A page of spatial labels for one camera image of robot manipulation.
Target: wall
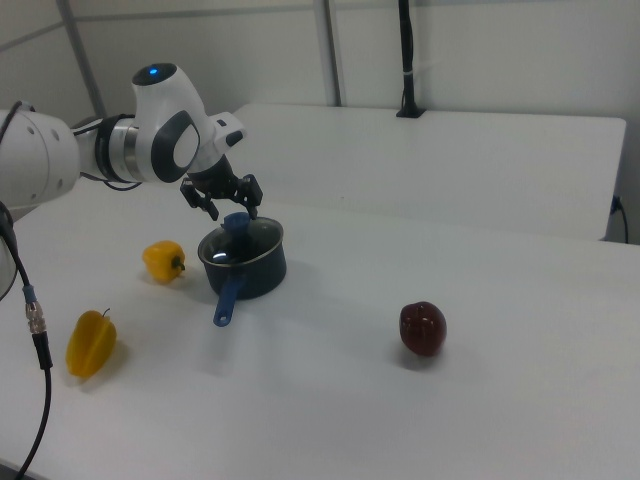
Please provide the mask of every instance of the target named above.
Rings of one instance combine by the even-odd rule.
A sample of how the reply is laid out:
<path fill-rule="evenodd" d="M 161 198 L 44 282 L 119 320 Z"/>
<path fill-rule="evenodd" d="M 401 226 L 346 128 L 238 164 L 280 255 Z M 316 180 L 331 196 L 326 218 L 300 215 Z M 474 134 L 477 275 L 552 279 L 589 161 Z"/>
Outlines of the wall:
<path fill-rule="evenodd" d="M 109 114 L 135 111 L 131 77 L 179 65 L 208 113 L 249 102 L 327 105 L 334 87 L 324 18 L 313 0 L 72 0 Z"/>
<path fill-rule="evenodd" d="M 54 1 L 0 1 L 0 108 L 16 100 L 69 124 L 94 115 Z"/>
<path fill-rule="evenodd" d="M 640 2 L 431 0 L 412 5 L 417 101 L 437 110 L 621 117 L 617 192 L 640 241 Z M 398 108 L 397 2 L 336 0 L 349 106 Z M 620 240 L 622 222 L 610 222 Z"/>
<path fill-rule="evenodd" d="M 141 66 L 179 64 L 207 111 L 249 102 L 397 108 L 395 0 L 69 0 L 109 114 Z M 324 6 L 332 12 L 326 24 Z M 438 110 L 621 117 L 617 193 L 640 242 L 640 2 L 414 0 L 416 93 Z M 336 44 L 334 82 L 329 31 Z M 94 112 L 53 0 L 0 1 L 0 103 L 75 123 Z M 609 238 L 622 238 L 613 217 Z"/>

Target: pepper stem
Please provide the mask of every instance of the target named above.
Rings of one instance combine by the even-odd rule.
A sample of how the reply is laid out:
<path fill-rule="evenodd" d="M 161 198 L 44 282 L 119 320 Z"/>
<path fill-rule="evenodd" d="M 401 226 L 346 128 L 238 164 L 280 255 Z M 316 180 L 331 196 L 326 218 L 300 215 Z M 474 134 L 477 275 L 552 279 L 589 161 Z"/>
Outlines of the pepper stem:
<path fill-rule="evenodd" d="M 176 255 L 175 257 L 173 257 L 173 260 L 171 260 L 171 268 L 178 268 L 180 267 L 180 270 L 184 270 L 184 264 L 182 263 L 182 260 L 180 260 L 180 257 L 178 255 Z"/>

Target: table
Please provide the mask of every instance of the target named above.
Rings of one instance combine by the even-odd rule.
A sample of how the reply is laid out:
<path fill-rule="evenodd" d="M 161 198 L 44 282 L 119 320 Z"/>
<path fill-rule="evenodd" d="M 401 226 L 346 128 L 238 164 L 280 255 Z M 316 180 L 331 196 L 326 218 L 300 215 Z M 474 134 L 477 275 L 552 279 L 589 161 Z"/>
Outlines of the table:
<path fill-rule="evenodd" d="M 223 329 L 196 256 L 214 225 L 177 186 L 118 193 L 80 180 L 16 224 L 54 362 L 34 472 L 538 480 L 640 470 L 636 247 L 294 205 L 267 189 L 260 214 L 284 226 L 287 277 L 238 303 Z M 187 270 L 160 286 L 140 256 L 165 238 L 183 245 Z M 419 300 L 448 322 L 433 360 L 399 339 L 400 309 Z M 81 313 L 107 308 L 116 349 L 80 383 L 66 372 L 66 342 Z M 0 303 L 0 460 L 13 463 L 44 397 L 22 315 L 14 288 Z"/>
<path fill-rule="evenodd" d="M 271 200 L 515 232 L 605 237 L 615 118 L 246 105 L 229 152 Z"/>

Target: red apple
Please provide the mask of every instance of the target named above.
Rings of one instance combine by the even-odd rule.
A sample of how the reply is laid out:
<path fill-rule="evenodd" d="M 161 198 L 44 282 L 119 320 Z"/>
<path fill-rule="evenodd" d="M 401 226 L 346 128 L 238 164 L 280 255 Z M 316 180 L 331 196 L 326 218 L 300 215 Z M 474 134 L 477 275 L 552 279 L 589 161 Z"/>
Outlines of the red apple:
<path fill-rule="evenodd" d="M 446 337 L 447 322 L 432 303 L 413 303 L 400 312 L 400 338 L 413 353 L 433 357 Z"/>

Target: black pot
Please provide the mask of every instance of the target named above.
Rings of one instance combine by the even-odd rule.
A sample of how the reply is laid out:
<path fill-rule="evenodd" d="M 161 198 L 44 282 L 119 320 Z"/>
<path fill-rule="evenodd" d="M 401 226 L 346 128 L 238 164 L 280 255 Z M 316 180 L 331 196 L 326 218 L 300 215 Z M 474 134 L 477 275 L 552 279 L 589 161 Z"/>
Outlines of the black pot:
<path fill-rule="evenodd" d="M 234 213 L 202 239 L 198 257 L 219 296 L 214 324 L 229 324 L 236 299 L 259 297 L 282 282 L 287 273 L 283 235 L 282 225 L 275 220 L 250 220 L 246 213 Z"/>

